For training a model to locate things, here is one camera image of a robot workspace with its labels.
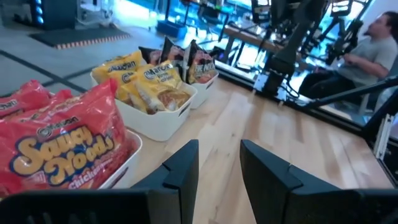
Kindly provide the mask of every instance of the yellow noodle package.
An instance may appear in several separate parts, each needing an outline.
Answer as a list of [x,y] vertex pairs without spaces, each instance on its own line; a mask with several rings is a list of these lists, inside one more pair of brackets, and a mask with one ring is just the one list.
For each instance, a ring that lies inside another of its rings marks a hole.
[[110,72],[108,77],[113,78],[118,83],[118,90],[116,91],[116,98],[127,104],[130,104],[130,98],[128,93],[121,87],[129,82],[131,82],[131,76],[134,75],[133,71],[113,71]]
[[132,82],[125,86],[130,86],[128,91],[132,101],[141,99],[146,105],[146,111],[155,113],[175,111],[190,98],[188,93],[179,90],[181,85],[177,69],[170,61],[165,61],[158,66],[141,67],[134,74]]
[[109,74],[113,71],[135,71],[141,65],[141,51],[132,54],[116,57],[105,62],[103,65],[93,69],[93,78],[98,83],[103,83],[109,78]]
[[130,82],[127,84],[124,84],[121,86],[121,88],[118,90],[119,92],[119,97],[121,101],[123,102],[129,102],[132,104],[132,106],[144,113],[150,113],[148,111],[148,107],[146,106],[144,100],[140,97],[138,94],[138,90],[136,88],[136,82],[137,82],[137,75],[134,75],[131,77]]

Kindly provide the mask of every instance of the wooden countertop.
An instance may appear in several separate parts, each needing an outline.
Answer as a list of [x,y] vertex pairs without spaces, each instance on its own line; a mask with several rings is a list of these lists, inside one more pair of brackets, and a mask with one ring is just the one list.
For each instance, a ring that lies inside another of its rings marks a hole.
[[189,140],[199,139],[194,224],[256,223],[241,175],[241,139],[343,189],[392,188],[363,139],[224,80],[218,79],[214,88],[170,140],[142,136],[132,181],[151,173]]
[[[240,32],[239,29],[231,26],[225,26],[224,28],[224,33],[230,36],[233,36],[239,40],[242,40],[243,42],[246,42],[248,44],[252,44],[255,46],[260,46],[262,38],[259,38],[256,35],[252,35],[247,32]],[[282,46],[277,45],[269,40],[264,41],[262,45],[263,49],[270,50],[271,52],[278,52]]]

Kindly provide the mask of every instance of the maruchan logo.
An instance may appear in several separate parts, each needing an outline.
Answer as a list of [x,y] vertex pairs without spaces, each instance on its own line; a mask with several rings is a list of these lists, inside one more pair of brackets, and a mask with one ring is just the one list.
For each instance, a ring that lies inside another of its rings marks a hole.
[[130,82],[130,76],[131,76],[132,74],[134,74],[134,73],[132,73],[132,72],[127,72],[127,73],[123,74],[123,75],[122,75],[122,81],[123,81],[124,83],[129,83],[129,82]]
[[148,71],[145,71],[144,76],[149,80],[153,80],[157,74],[165,72],[170,68],[173,68],[173,65],[159,65],[157,67],[149,69]]
[[121,71],[121,70],[129,70],[132,69],[136,66],[135,62],[128,62],[128,63],[124,63],[121,65],[114,65],[111,66],[108,70],[108,72],[112,72],[112,71]]
[[50,137],[52,134],[53,130],[59,129],[59,128],[63,128],[65,126],[71,125],[73,123],[76,123],[77,121],[79,121],[79,119],[77,117],[72,117],[66,120],[63,120],[59,123],[55,123],[55,124],[50,124],[44,128],[39,128],[37,130],[37,135],[39,135],[42,138],[47,138]]
[[11,101],[8,101],[6,103],[1,103],[0,104],[0,111],[12,108],[12,107],[16,106],[17,104],[18,104],[18,101],[16,101],[16,100],[11,100]]

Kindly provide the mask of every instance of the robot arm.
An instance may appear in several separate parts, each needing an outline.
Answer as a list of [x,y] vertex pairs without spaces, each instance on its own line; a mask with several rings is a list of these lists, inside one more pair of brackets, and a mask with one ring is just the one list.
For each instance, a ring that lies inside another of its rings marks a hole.
[[325,60],[327,65],[331,65],[337,58],[352,51],[358,44],[358,32],[363,22],[361,20],[353,20],[348,29],[338,37],[333,45],[327,48],[328,58]]
[[[295,71],[297,50],[301,46],[307,31],[314,22],[322,19],[324,8],[328,1],[326,0],[302,0],[298,8],[294,11],[292,19],[298,25],[296,26],[287,45],[277,52],[267,63],[269,66],[265,70],[269,73],[269,77],[262,87],[262,92],[267,95],[277,95],[278,89],[283,80],[288,79]],[[280,0],[273,0],[271,4],[271,24],[283,21],[283,13],[287,4],[280,3]]]

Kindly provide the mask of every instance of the white plastic bin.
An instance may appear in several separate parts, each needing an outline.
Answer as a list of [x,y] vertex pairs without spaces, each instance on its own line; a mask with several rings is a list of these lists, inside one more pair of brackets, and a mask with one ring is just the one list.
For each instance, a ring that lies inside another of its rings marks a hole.
[[218,77],[218,72],[217,75],[215,75],[210,81],[207,83],[194,83],[191,86],[195,87],[197,89],[198,93],[195,96],[195,98],[192,101],[192,109],[197,109],[202,103],[204,103],[207,98],[211,95],[213,92],[213,84]]
[[[96,80],[93,78],[92,74],[90,74],[90,76],[92,85],[96,86]],[[115,99],[124,125],[155,141],[169,140],[187,119],[192,107],[192,101],[197,94],[196,88],[186,83],[183,83],[182,89],[189,93],[191,98],[185,102],[180,109],[172,112],[161,111],[152,115],[143,113]]]
[[127,134],[137,144],[137,151],[101,185],[100,189],[125,189],[131,187],[138,164],[138,153],[142,148],[142,139],[130,130],[127,131]]

